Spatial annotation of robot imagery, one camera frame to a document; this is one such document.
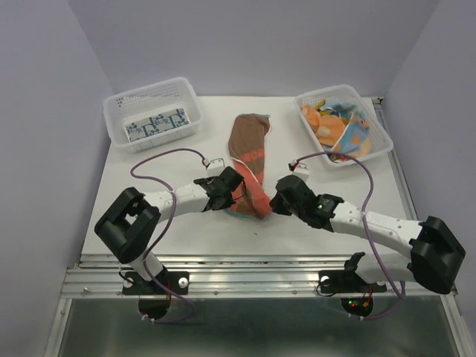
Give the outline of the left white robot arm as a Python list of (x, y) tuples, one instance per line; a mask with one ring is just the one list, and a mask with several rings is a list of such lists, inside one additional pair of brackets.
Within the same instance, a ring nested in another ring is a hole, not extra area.
[(141, 193), (124, 189), (97, 221), (94, 232), (119, 263), (128, 265), (150, 293), (165, 286), (164, 265), (149, 252), (149, 241), (158, 224), (188, 213), (228, 209), (235, 203), (234, 191), (244, 178), (225, 167), (217, 176), (198, 178), (177, 189)]

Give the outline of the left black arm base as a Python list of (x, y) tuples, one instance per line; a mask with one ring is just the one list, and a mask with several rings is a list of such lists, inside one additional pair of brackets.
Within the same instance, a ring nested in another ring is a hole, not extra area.
[[(126, 296), (166, 295), (160, 286), (153, 280), (144, 280), (136, 271), (129, 270), (123, 273), (122, 294)], [(167, 271), (156, 279), (166, 288), (179, 295), (188, 294), (190, 273), (188, 271)]]

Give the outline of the blue white patterned towel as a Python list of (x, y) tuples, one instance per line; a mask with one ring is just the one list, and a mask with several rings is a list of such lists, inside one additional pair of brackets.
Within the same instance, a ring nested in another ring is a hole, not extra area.
[(133, 142), (151, 138), (188, 124), (191, 124), (191, 121), (186, 111), (183, 108), (177, 108), (158, 112), (146, 118), (128, 120), (123, 128), (129, 142)]

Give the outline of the brown bear towel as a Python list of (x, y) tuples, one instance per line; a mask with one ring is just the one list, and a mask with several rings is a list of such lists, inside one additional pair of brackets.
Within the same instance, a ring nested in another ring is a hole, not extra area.
[(268, 115), (241, 114), (235, 118), (228, 139), (228, 153), (243, 183), (233, 192), (228, 211), (239, 216), (265, 219), (271, 214), (270, 198), (263, 188), (265, 139), (270, 131)]

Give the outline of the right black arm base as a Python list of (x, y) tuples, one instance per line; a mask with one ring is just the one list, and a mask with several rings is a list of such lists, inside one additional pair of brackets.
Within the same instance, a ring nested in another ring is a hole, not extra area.
[(320, 280), (316, 287), (316, 292), (326, 297), (336, 294), (352, 293), (383, 293), (387, 291), (386, 284), (366, 283), (356, 274), (356, 269), (364, 252), (355, 253), (349, 258), (341, 270), (323, 270), (319, 271)]

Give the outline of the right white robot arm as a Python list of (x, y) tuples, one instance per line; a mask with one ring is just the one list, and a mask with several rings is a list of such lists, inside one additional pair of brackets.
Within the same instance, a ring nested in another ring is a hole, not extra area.
[(314, 194), (295, 175), (280, 179), (276, 191), (270, 202), (274, 213), (294, 215), (311, 228), (359, 237), (392, 250), (384, 257), (354, 254), (342, 272), (348, 289), (390, 279), (414, 281), (442, 295), (453, 288), (466, 251), (443, 220), (429, 216), (421, 222), (364, 213), (341, 197)]

